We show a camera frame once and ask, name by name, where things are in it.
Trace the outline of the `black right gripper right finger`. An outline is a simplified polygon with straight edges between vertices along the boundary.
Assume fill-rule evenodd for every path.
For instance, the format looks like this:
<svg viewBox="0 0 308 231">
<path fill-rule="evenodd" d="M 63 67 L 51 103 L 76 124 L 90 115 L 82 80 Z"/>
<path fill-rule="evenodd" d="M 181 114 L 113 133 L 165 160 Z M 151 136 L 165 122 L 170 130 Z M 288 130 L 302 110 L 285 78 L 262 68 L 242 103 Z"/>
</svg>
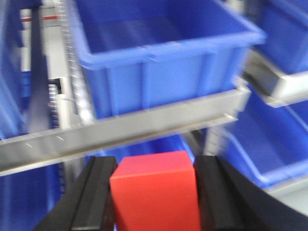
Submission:
<svg viewBox="0 0 308 231">
<path fill-rule="evenodd" d="M 275 199 L 229 162 L 194 161 L 203 231 L 306 231 L 308 217 Z"/>
</svg>

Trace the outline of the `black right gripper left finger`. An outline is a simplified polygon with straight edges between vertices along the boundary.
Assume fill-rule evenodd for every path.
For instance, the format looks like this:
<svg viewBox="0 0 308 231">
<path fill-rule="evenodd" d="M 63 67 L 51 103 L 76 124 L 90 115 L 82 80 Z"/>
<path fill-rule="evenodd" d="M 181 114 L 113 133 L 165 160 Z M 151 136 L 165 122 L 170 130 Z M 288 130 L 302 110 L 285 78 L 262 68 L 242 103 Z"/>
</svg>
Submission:
<svg viewBox="0 0 308 231">
<path fill-rule="evenodd" d="M 91 157 L 36 231 L 112 231 L 115 213 L 109 179 L 117 167 L 113 156 Z"/>
</svg>

